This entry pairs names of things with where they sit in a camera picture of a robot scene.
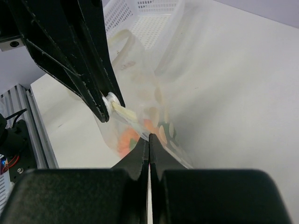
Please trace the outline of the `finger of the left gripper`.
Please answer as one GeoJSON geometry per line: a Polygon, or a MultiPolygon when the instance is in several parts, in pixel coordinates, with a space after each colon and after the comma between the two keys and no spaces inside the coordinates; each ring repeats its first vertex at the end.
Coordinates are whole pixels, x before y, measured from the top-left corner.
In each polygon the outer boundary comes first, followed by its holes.
{"type": "Polygon", "coordinates": [[[96,68],[98,89],[105,96],[109,92],[113,93],[118,98],[119,104],[125,106],[110,61],[102,1],[79,0],[78,4],[83,20],[81,27],[91,53],[88,62],[96,68]]]}

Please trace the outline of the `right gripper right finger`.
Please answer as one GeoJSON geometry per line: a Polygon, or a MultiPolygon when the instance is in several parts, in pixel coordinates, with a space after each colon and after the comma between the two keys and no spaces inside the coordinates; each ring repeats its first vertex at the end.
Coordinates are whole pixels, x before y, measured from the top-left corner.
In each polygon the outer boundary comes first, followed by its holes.
{"type": "Polygon", "coordinates": [[[156,224],[289,224],[272,178],[257,169],[187,169],[149,136],[156,224]]]}

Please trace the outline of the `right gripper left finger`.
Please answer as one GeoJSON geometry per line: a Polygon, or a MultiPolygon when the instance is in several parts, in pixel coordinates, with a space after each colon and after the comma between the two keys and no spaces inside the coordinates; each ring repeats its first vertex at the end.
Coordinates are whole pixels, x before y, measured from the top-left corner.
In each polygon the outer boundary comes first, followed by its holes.
{"type": "Polygon", "coordinates": [[[145,224],[149,143],[112,168],[34,169],[15,184],[3,224],[145,224]]]}

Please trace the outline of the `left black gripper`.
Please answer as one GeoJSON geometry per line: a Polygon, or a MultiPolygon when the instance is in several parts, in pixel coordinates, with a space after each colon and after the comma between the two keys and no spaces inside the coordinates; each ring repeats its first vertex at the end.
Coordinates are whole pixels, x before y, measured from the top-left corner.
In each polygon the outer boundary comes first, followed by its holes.
{"type": "Polygon", "coordinates": [[[0,50],[26,46],[34,62],[109,120],[81,25],[78,0],[1,0],[0,50]]]}

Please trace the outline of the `clear polka dot zip bag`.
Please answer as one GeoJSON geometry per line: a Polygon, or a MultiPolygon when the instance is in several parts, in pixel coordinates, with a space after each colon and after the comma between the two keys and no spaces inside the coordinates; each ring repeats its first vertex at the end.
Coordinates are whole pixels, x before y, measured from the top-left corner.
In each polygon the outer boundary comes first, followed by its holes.
{"type": "Polygon", "coordinates": [[[107,43],[125,106],[119,104],[113,93],[103,98],[109,121],[102,123],[96,119],[96,122],[106,145],[118,154],[118,140],[128,127],[133,128],[140,139],[148,140],[153,133],[145,128],[144,119],[150,119],[158,128],[155,135],[163,149],[186,168],[192,168],[191,159],[179,145],[176,129],[169,118],[167,101],[147,61],[142,43],[127,29],[109,38],[107,43]]]}

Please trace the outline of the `orange peach toy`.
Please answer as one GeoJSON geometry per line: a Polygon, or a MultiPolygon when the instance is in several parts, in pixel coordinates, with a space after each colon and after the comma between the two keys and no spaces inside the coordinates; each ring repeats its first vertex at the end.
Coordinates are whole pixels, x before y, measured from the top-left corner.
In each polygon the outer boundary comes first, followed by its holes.
{"type": "MultiPolygon", "coordinates": [[[[158,128],[153,126],[150,119],[144,119],[144,125],[150,133],[157,133],[158,128]]],[[[125,157],[134,149],[139,139],[140,135],[133,128],[126,128],[118,140],[117,152],[119,156],[121,158],[125,157]]]]}

